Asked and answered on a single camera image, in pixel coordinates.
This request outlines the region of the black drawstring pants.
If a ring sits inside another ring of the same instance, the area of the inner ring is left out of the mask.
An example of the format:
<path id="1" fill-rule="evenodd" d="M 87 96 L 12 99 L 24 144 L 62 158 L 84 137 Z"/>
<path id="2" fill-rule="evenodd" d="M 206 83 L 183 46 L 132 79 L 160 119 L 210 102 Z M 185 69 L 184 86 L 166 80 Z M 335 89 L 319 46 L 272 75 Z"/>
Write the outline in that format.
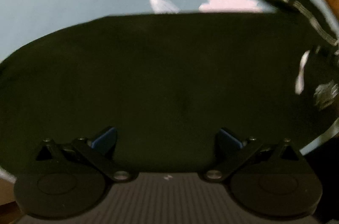
<path id="1" fill-rule="evenodd" d="M 182 13 L 149 0 L 150 13 L 72 25 L 1 59 L 1 168 L 25 171 L 38 144 L 117 129 L 115 162 L 191 171 L 212 157 L 216 132 L 298 148 L 328 130 L 314 90 L 338 69 L 306 52 L 338 52 L 338 19 L 325 0 L 215 0 Z"/>

